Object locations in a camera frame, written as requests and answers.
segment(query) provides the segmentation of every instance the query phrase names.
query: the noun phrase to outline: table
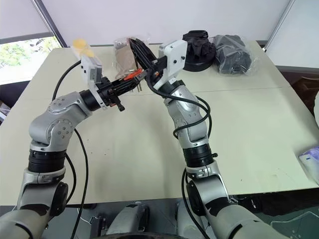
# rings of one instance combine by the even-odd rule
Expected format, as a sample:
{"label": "table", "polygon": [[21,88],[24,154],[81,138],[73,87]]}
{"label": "table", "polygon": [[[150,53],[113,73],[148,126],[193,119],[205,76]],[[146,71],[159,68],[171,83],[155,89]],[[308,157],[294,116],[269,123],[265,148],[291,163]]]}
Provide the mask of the table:
{"label": "table", "polygon": [[[210,146],[229,194],[254,194],[317,187],[297,156],[319,143],[314,117],[256,42],[249,47],[259,58],[252,76],[227,77],[214,67],[182,79],[211,106]],[[157,54],[158,46],[151,50]],[[94,47],[103,75],[113,80],[113,48]],[[47,108],[63,72],[77,59],[71,49],[54,49],[0,126],[0,205],[16,203],[27,166],[30,122]],[[59,95],[87,89],[74,69],[60,86]],[[78,125],[89,157],[86,203],[181,197],[185,166],[182,150],[172,136],[173,122],[163,104],[142,83],[142,91],[126,93],[117,107],[98,110]],[[76,136],[68,147],[77,188],[71,203],[80,203],[84,156]],[[72,187],[67,162],[64,182]]]}

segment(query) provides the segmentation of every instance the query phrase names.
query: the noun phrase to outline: black cloth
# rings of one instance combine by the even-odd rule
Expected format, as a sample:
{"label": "black cloth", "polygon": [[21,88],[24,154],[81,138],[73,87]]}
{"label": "black cloth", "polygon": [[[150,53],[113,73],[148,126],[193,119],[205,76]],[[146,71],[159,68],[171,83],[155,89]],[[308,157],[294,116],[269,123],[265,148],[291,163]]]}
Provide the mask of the black cloth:
{"label": "black cloth", "polygon": [[237,35],[217,35],[214,37],[216,62],[222,74],[242,74],[250,65],[250,55],[245,44]]}
{"label": "black cloth", "polygon": [[215,58],[215,45],[209,42],[206,31],[190,31],[183,35],[183,40],[187,41],[184,70],[198,72],[211,66]]}

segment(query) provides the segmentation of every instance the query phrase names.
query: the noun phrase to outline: white wall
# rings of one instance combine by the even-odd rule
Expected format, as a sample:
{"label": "white wall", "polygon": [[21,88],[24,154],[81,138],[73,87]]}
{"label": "white wall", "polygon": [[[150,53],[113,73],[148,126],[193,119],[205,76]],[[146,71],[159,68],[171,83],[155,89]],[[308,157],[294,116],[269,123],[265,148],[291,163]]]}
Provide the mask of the white wall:
{"label": "white wall", "polygon": [[267,55],[278,66],[319,68],[319,0],[295,0]]}
{"label": "white wall", "polygon": [[30,0],[0,1],[0,39],[49,32]]}
{"label": "white wall", "polygon": [[127,35],[151,42],[194,29],[268,40],[289,0],[42,0],[68,45],[75,38],[112,44]]}

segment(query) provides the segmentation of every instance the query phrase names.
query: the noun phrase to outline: plastic bag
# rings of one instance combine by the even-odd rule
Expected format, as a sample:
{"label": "plastic bag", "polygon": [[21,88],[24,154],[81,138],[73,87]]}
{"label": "plastic bag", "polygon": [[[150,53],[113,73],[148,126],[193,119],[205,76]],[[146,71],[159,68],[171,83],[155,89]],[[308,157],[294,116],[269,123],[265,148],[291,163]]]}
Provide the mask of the plastic bag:
{"label": "plastic bag", "polygon": [[[116,79],[124,77],[133,71],[137,70],[140,66],[136,65],[133,52],[129,44],[129,38],[132,36],[122,37],[114,41],[114,60],[113,66],[118,71]],[[138,36],[146,45],[149,39]]]}
{"label": "plastic bag", "polygon": [[306,171],[319,185],[319,146],[311,148],[300,155],[299,160],[305,167]]}
{"label": "plastic bag", "polygon": [[237,35],[217,35],[216,63],[221,74],[251,74],[256,71],[258,58],[253,57],[242,39]]}

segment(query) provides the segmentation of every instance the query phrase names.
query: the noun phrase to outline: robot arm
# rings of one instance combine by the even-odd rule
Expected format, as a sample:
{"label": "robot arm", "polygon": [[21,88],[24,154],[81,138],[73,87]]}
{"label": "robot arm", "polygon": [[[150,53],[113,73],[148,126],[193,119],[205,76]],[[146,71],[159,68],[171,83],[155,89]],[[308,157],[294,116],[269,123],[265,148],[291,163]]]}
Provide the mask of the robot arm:
{"label": "robot arm", "polygon": [[110,82],[99,74],[97,59],[84,56],[81,62],[89,90],[55,99],[29,127],[29,164],[23,173],[17,210],[0,218],[0,238],[41,237],[49,220],[60,215],[66,206],[68,185],[61,180],[74,128],[99,108],[117,105],[123,111],[118,96],[134,89],[145,76],[142,73]]}
{"label": "robot arm", "polygon": [[[173,119],[175,129],[199,122],[199,106],[186,103],[180,97],[198,102],[197,98],[176,76],[184,67],[187,43],[178,40],[162,45],[159,59],[138,39],[131,39],[136,60],[149,71],[146,81],[153,92],[165,93],[164,104]],[[183,149],[187,177],[186,188],[191,208],[198,216],[206,216],[218,239],[287,239],[245,208],[232,204],[208,143],[204,121],[177,131]]]}

